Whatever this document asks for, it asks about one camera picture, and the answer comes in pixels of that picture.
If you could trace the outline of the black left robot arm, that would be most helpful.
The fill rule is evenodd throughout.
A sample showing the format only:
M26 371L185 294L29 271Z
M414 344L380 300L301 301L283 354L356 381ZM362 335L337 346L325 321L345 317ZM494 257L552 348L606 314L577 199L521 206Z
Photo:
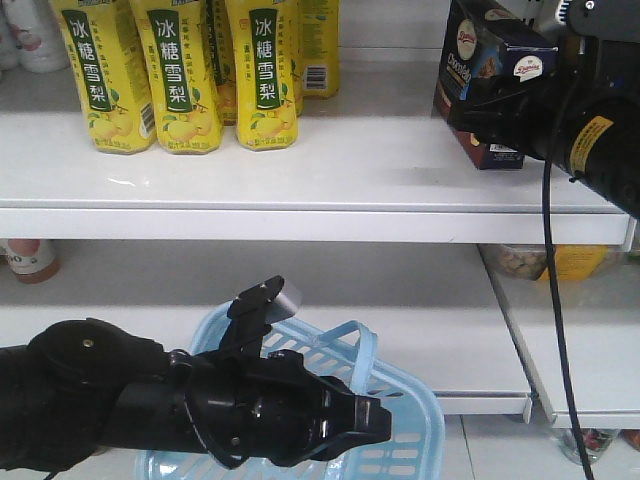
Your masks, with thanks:
M68 320L3 348L2 468L55 475L102 447L292 467L390 438L377 398L308 371L295 351L262 356L269 332L232 326L217 349L194 355L101 320Z

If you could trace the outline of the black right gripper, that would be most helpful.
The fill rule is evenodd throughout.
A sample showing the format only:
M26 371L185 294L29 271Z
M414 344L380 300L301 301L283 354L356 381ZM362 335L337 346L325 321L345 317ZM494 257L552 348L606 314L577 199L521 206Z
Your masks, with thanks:
M506 77L475 79L457 102L457 128L485 142L498 143L556 165L589 165L592 141L578 157L574 143L595 116L600 39L569 35L561 39L555 69L518 82Z

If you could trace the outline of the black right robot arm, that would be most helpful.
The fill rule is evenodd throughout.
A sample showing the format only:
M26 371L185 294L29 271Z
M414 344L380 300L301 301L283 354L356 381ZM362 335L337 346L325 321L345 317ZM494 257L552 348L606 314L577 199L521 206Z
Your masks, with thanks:
M449 126L559 168L639 214L639 5L498 1L449 8L434 104Z

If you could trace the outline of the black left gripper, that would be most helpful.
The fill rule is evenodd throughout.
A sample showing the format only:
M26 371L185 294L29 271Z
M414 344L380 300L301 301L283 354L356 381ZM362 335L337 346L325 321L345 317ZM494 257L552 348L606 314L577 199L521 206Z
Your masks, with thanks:
M250 458L281 467L327 462L391 438L392 414L378 398L309 372L299 353L194 359L187 416L202 448L227 468Z

